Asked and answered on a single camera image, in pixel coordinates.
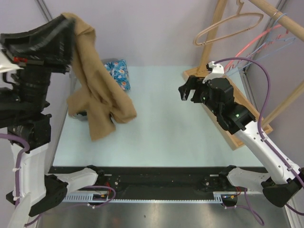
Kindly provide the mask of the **blue floral garment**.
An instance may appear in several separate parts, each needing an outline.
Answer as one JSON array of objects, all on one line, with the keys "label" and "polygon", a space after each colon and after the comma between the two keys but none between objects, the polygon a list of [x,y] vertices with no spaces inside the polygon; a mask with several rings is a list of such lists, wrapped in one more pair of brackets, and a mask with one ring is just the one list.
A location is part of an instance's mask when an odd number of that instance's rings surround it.
[{"label": "blue floral garment", "polygon": [[129,72],[124,59],[107,62],[104,67],[125,92],[130,91]]}]

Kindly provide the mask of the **pink plastic hanger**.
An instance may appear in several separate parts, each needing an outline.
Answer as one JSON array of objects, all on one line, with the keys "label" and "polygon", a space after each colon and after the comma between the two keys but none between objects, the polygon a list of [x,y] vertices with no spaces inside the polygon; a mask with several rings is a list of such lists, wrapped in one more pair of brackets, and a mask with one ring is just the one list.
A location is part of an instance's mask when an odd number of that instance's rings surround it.
[{"label": "pink plastic hanger", "polygon": [[248,42],[237,52],[235,57],[243,56],[246,58],[253,58],[255,54],[258,54],[272,44],[284,43],[280,48],[275,50],[279,51],[280,49],[293,44],[295,40],[296,37],[292,36],[289,30],[283,28],[283,26],[279,24],[275,24]]}]

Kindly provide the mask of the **dark green garment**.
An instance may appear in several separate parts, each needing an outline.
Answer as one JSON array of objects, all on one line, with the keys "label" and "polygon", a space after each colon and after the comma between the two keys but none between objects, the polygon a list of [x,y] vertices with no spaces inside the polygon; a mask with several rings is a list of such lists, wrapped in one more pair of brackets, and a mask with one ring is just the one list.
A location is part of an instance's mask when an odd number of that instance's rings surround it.
[{"label": "dark green garment", "polygon": [[72,115],[72,117],[74,119],[79,120],[79,121],[87,121],[87,112],[86,111],[81,111],[81,112],[78,112],[78,113]]}]

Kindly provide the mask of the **light blue wire hanger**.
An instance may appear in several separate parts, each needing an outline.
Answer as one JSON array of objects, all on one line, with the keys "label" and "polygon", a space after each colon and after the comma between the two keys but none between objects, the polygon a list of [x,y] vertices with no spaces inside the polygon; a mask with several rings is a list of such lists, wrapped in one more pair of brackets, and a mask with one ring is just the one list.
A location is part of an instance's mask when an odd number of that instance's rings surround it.
[{"label": "light blue wire hanger", "polygon": [[[273,26],[273,25],[275,25],[275,24],[279,24],[278,23],[278,20],[276,19],[274,22],[273,22],[273,24],[271,25],[271,26]],[[253,56],[253,58],[251,58],[251,59],[256,59],[256,60],[261,60],[261,59],[263,59],[263,58],[265,58],[265,57],[267,57],[267,56],[269,56],[269,55],[271,55],[271,54],[273,54],[273,53],[275,53],[275,52],[277,52],[277,51],[275,51],[276,49],[278,49],[278,48],[280,48],[282,45],[283,45],[284,43],[275,43],[275,44],[272,44],[272,45],[270,45],[269,47],[267,47],[266,49],[264,49],[264,50],[262,50],[261,52],[259,52],[258,54],[255,54],[254,56]]]}]

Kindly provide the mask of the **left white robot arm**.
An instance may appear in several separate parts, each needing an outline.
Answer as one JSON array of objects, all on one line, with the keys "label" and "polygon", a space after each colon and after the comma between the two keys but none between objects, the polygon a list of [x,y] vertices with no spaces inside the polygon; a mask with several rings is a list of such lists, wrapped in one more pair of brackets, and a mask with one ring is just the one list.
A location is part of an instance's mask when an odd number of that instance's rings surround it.
[{"label": "left white robot arm", "polygon": [[0,90],[0,126],[7,129],[15,167],[14,190],[7,200],[18,206],[29,195],[28,215],[33,217],[62,202],[73,191],[91,186],[101,189],[105,178],[93,166],[70,174],[45,174],[45,157],[51,140],[46,100],[53,73],[70,70],[75,21],[59,16],[33,30],[2,33],[0,72],[9,87]]}]

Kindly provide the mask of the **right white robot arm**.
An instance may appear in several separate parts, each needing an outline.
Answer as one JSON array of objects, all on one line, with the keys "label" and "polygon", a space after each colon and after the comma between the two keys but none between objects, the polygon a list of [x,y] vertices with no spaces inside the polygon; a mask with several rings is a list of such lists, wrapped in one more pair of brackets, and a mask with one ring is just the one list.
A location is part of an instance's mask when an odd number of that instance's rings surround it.
[{"label": "right white robot arm", "polygon": [[230,165],[220,173],[219,185],[223,190],[243,187],[263,193],[266,199],[277,207],[284,207],[301,189],[300,181],[304,171],[297,164],[280,157],[283,153],[265,134],[258,131],[255,116],[234,98],[234,87],[226,78],[203,81],[202,77],[190,76],[178,88],[183,101],[204,104],[216,117],[220,127],[239,138],[259,159],[266,169],[265,173],[247,171]]}]

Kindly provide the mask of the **beige wooden hanger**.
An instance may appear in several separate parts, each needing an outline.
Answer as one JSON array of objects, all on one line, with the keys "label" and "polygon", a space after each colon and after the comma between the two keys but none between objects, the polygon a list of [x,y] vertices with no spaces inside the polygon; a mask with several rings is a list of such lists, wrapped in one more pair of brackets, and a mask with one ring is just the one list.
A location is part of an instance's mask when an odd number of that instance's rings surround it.
[{"label": "beige wooden hanger", "polygon": [[[242,8],[244,6],[243,0],[236,0],[237,8],[235,10],[235,13],[231,14],[229,17],[222,18],[226,4],[228,3],[228,0],[218,0],[215,6],[215,10],[213,13],[211,25],[205,29],[203,29],[201,32],[199,32],[195,38],[193,39],[193,45],[199,47],[199,46],[205,46],[208,44],[212,44],[214,42],[217,42],[219,40],[223,40],[229,37],[232,37],[234,35],[240,34],[242,32],[246,32],[250,29],[253,29],[259,23],[262,21],[264,14],[259,12],[242,12]],[[249,26],[246,28],[243,28],[241,30],[236,30],[238,27],[241,27],[238,24],[242,24],[241,19],[244,18],[257,18],[255,24],[251,25],[250,19],[245,19],[245,22],[243,24],[249,23]],[[233,26],[236,26],[236,28],[233,28],[232,30],[234,33],[228,33],[227,35],[219,37],[217,35],[217,31],[219,27],[227,27],[226,30],[231,29]]]}]

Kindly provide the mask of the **grey plastic bin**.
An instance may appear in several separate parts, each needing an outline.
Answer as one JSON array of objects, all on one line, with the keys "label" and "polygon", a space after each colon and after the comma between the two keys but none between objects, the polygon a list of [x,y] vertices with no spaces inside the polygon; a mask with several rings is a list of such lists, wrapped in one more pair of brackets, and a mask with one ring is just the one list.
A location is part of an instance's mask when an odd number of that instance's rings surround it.
[{"label": "grey plastic bin", "polygon": [[119,58],[104,58],[101,61],[102,61],[103,65],[108,65],[111,62],[117,62],[119,60],[120,60]]}]

